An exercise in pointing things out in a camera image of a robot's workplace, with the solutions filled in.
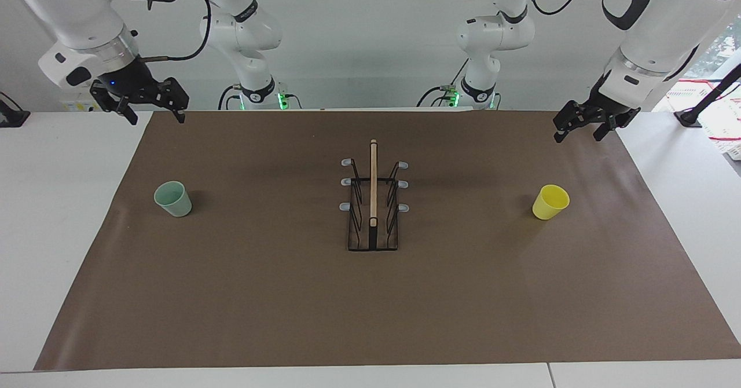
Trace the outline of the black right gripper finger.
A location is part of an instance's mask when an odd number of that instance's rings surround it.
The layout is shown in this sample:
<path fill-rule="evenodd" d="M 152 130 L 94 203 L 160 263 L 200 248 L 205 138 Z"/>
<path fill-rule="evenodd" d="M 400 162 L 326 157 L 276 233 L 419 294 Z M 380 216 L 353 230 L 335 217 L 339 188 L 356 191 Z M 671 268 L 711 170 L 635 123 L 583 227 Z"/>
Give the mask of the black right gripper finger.
<path fill-rule="evenodd" d="M 182 85 L 172 77 L 159 83 L 159 101 L 162 108 L 166 108 L 180 124 L 185 123 L 185 110 L 189 105 L 188 93 Z"/>
<path fill-rule="evenodd" d="M 138 123 L 138 116 L 130 108 L 127 97 L 119 97 L 111 93 L 102 83 L 90 85 L 90 95 L 103 112 L 115 113 L 124 117 L 131 125 Z"/>

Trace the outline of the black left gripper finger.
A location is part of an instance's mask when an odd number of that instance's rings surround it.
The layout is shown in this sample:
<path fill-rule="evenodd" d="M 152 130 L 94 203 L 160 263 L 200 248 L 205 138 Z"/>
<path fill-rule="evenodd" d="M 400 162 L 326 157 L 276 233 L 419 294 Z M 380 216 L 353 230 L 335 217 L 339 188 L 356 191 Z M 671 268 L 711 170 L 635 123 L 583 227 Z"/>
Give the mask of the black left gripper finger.
<path fill-rule="evenodd" d="M 638 113 L 640 113 L 641 109 L 630 109 L 629 111 L 622 113 L 622 114 L 609 114 L 606 115 L 606 118 L 604 119 L 604 122 L 598 127 L 598 129 L 593 132 L 593 138 L 597 142 L 600 142 L 601 140 L 606 137 L 606 135 L 609 134 L 609 132 L 616 130 L 616 129 L 624 129 L 627 127 L 632 120 L 637 116 Z"/>
<path fill-rule="evenodd" d="M 585 118 L 582 105 L 577 101 L 568 101 L 553 117 L 553 124 L 556 129 L 553 139 L 560 144 L 566 139 L 569 132 L 588 125 L 589 120 Z"/>

